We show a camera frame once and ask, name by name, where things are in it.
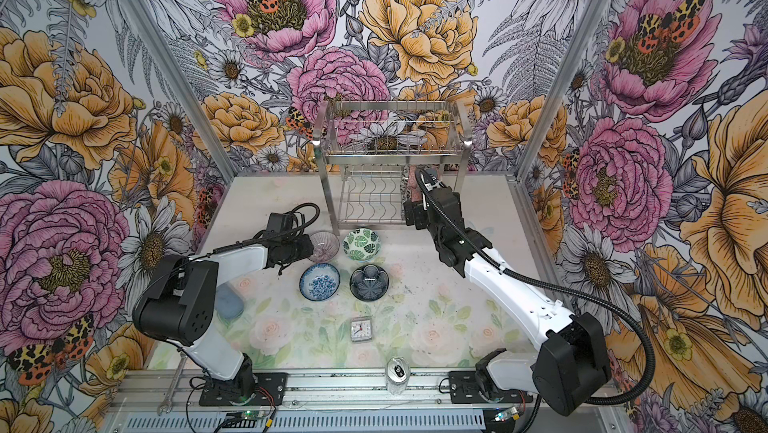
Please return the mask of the purple striped bowl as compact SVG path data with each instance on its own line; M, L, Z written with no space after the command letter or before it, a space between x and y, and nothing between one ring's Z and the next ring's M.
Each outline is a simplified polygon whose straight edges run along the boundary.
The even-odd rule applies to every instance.
M318 231L310 235L313 252L309 260L313 263L328 263L338 254L340 241L337 235L329 231Z

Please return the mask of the green leaf print bowl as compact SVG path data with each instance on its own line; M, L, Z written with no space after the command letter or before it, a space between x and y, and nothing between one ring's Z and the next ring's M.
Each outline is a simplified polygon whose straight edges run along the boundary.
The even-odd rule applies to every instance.
M342 242L344 254L351 260L367 262L374 259L381 250L380 236L368 228L350 231Z

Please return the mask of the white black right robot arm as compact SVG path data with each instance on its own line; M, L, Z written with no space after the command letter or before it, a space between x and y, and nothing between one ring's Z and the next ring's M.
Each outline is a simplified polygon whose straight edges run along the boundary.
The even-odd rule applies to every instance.
M610 377L600 323L549 298L550 284L513 271L487 238L466 227L458 193L423 168L415 180L422 198L405 203L407 225L427 230L440 261L485 291L537 351L528 365L503 348L485 355L475 366L482 395L491 400L505 391L529 391L556 413L573 413Z

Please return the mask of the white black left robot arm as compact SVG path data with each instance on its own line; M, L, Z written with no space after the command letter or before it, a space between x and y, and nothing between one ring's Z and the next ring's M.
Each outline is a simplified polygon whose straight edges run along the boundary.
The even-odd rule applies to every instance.
M282 272L312 256L306 229L319 216L317 204L302 203L272 213L265 229L250 239L198 256L163 256L133 308L134 326L197 364L214 396L234 404L249 401L258 386L252 361L212 325L217 290L245 274L271 268Z

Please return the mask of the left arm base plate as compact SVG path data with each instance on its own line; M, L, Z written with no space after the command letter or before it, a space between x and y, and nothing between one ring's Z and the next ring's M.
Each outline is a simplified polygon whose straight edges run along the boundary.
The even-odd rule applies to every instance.
M242 385L238 379L207 378L198 403L202 407L280 406L286 388L286 373L254 373Z

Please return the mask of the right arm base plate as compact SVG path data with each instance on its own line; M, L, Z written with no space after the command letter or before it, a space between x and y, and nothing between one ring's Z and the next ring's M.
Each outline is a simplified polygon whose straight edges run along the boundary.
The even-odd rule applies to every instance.
M502 390L492 385L487 375L478 371L454 370L448 373L448 388L453 404L532 403L532 394L520 390Z

